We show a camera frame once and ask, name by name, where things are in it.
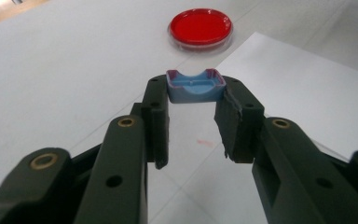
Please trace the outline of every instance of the red lid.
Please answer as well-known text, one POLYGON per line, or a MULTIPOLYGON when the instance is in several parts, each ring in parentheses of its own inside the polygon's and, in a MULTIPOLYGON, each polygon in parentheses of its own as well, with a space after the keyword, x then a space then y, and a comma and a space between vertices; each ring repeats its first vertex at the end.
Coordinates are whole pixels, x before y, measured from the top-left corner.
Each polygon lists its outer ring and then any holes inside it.
POLYGON ((212 45, 231 34, 227 15, 209 8, 195 8, 175 16, 170 24, 174 39, 188 45, 212 45))

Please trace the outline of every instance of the table surface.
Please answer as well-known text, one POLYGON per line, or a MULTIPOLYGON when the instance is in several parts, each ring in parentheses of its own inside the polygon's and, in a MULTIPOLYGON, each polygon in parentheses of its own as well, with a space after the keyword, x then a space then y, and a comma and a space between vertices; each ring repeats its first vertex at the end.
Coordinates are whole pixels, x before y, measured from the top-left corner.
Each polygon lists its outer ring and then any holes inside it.
MULTIPOLYGON (((111 119, 142 101, 148 79, 214 68, 254 32, 358 72, 358 0, 51 0, 1 21, 0 183, 39 148, 75 156, 97 145, 111 119), (171 19, 195 7, 231 18, 228 49, 192 53, 170 43, 171 19)), ((224 159, 213 109, 170 105, 170 163, 149 164, 150 223, 267 222, 251 165, 224 159)))

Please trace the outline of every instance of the round red container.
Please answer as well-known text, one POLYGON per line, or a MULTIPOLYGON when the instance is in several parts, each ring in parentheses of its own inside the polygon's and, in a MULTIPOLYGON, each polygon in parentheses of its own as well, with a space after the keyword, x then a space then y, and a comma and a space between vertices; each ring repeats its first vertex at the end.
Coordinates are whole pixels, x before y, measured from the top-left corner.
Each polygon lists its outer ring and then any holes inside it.
POLYGON ((216 49, 230 39, 233 25, 217 10, 194 8, 175 16, 169 26, 173 42, 183 49, 216 49))

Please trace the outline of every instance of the white paper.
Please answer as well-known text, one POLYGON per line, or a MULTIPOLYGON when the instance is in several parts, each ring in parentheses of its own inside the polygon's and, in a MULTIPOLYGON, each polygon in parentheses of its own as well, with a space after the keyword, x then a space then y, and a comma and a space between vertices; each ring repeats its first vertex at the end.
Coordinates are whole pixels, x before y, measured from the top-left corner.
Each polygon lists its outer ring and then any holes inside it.
POLYGON ((358 150, 358 71, 261 34, 217 70, 241 80, 269 116, 296 122, 345 159, 358 150))

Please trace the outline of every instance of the blue plastic piece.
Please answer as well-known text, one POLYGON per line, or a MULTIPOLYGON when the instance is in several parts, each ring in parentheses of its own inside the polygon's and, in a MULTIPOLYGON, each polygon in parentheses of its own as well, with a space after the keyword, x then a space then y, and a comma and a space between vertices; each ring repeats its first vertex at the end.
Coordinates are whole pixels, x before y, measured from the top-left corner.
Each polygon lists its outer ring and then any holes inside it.
POLYGON ((194 77, 168 70, 167 82, 168 95, 173 104, 219 101, 226 88, 225 80, 215 69, 206 69, 194 77))

